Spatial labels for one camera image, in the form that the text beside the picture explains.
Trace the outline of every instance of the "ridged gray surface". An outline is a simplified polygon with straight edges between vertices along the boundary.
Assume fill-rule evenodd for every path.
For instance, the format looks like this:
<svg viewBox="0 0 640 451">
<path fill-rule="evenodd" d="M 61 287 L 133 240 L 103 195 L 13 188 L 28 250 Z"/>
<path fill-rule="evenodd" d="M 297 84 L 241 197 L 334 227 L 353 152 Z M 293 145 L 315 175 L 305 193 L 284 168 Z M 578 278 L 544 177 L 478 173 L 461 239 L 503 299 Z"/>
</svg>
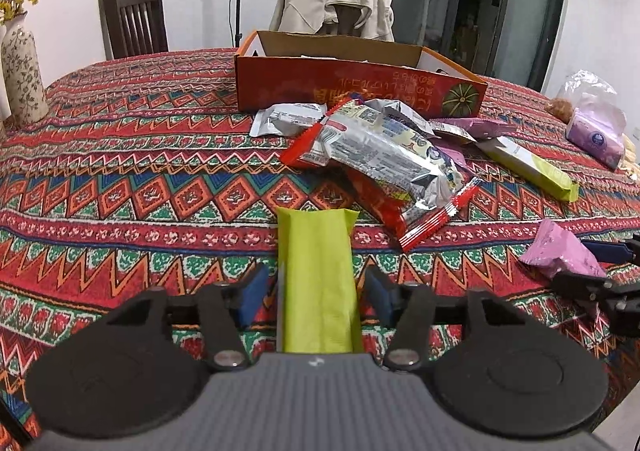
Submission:
<svg viewBox="0 0 640 451">
<path fill-rule="evenodd" d="M 606 451 L 591 434 L 545 442 L 479 433 L 442 411 L 417 377 L 370 356 L 264 354 L 257 365 L 212 376 L 170 423 L 118 440 L 45 432 L 33 451 Z"/>
</svg>

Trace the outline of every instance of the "black circular disc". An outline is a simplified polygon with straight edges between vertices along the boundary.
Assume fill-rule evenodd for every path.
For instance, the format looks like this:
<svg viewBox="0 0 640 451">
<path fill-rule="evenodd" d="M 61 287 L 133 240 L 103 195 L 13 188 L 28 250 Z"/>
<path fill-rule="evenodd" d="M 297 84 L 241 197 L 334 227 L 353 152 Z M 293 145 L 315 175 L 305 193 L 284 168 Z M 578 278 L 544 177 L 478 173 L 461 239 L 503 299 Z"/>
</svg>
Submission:
<svg viewBox="0 0 640 451">
<path fill-rule="evenodd" d="M 604 367 L 550 329 L 473 333 L 434 365 L 433 386 L 457 419 L 486 433 L 543 439 L 578 429 L 607 394 Z"/>
<path fill-rule="evenodd" d="M 204 383 L 202 368 L 161 336 L 130 327 L 91 328 L 44 354 L 26 380 L 45 429 L 86 438 L 149 430 L 183 412 Z"/>
</svg>

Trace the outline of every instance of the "vase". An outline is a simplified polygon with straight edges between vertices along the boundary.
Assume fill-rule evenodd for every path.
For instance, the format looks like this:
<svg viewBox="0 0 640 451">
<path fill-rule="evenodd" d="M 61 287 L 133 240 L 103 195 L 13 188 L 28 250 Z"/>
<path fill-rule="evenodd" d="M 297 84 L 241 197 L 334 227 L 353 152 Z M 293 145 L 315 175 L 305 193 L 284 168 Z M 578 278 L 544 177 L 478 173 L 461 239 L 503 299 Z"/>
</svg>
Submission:
<svg viewBox="0 0 640 451">
<path fill-rule="evenodd" d="M 5 22 L 0 57 L 6 96 L 16 128 L 41 120 L 49 111 L 33 33 L 24 25 L 27 13 Z"/>
</svg>

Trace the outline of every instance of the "red tablecloth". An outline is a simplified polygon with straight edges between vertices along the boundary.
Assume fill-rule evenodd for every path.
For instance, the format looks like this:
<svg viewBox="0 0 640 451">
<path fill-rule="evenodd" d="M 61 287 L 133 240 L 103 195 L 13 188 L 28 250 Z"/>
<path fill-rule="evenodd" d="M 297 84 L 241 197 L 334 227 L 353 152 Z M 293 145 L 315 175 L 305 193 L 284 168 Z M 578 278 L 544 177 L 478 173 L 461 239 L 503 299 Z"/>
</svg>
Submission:
<svg viewBox="0 0 640 451">
<path fill-rule="evenodd" d="M 347 181 L 283 167 L 278 153 L 286 139 L 249 138 L 251 117 L 235 113 L 232 56 L 172 52 L 69 74 L 49 89 L 49 115 L 0 149 L 0 384 L 18 407 L 34 359 L 143 288 L 191 293 L 238 279 L 256 261 L 273 273 L 276 206 L 361 209 Z M 518 124 L 519 143 L 580 182 L 578 202 L 559 203 L 469 148 L 468 164 L 485 180 L 472 204 L 410 254 L 361 211 L 354 275 L 360 282 L 376 263 L 440 294 L 486 287 L 510 298 L 603 360 L 610 410 L 638 380 L 638 344 L 611 337 L 604 320 L 590 322 L 558 299 L 517 257 L 545 217 L 578 235 L 629 237 L 640 229 L 639 188 L 566 142 L 564 125 L 543 111 L 544 102 L 529 89 L 490 80 L 481 114 Z M 629 281 L 640 272 L 620 265 L 609 275 Z M 254 355 L 273 349 L 273 305 L 271 294 L 242 335 Z M 362 314 L 366 348 L 380 354 L 391 334 L 370 310 Z M 460 337 L 455 327 L 435 334 L 434 356 Z M 178 331 L 176 338 L 198 353 L 196 333 Z"/>
</svg>

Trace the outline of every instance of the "open box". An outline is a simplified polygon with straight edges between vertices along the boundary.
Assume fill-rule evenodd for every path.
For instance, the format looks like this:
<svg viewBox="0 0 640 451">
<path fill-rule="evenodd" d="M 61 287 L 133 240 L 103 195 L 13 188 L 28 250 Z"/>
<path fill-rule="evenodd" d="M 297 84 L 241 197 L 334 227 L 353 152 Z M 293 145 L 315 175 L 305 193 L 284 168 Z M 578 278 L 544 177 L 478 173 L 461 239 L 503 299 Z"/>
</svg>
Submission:
<svg viewBox="0 0 640 451">
<path fill-rule="evenodd" d="M 360 92 L 399 99 L 427 119 L 476 117 L 486 91 L 479 76 L 426 47 L 269 30 L 252 32 L 238 49 L 236 85 L 242 112 L 278 103 L 331 106 Z"/>
</svg>

